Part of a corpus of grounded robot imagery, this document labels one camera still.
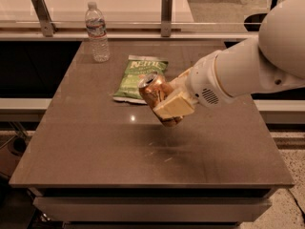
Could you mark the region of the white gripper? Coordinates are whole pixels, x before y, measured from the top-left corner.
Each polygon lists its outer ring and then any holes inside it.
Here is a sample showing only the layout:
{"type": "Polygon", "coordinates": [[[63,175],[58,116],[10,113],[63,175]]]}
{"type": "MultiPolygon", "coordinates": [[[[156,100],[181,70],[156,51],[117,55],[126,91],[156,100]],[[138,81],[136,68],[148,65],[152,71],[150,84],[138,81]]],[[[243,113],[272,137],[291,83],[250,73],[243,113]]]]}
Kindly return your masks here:
{"type": "Polygon", "coordinates": [[[232,103],[234,99],[222,88],[216,76],[215,61],[220,51],[212,52],[199,59],[191,68],[170,82],[174,89],[184,88],[188,92],[173,91],[152,110],[160,118],[191,115],[195,99],[203,106],[216,108],[232,103]]]}

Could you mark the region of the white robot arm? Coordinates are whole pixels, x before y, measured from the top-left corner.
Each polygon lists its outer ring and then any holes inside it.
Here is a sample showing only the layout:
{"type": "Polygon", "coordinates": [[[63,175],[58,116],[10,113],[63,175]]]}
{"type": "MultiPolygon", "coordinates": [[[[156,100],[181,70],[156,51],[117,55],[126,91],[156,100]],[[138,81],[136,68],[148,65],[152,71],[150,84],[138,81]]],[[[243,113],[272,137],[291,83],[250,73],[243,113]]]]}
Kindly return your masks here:
{"type": "Polygon", "coordinates": [[[190,115],[195,105],[225,106],[243,94],[269,94],[305,84],[305,0],[285,0],[263,19],[258,36],[199,59],[171,82],[153,111],[190,115]]]}

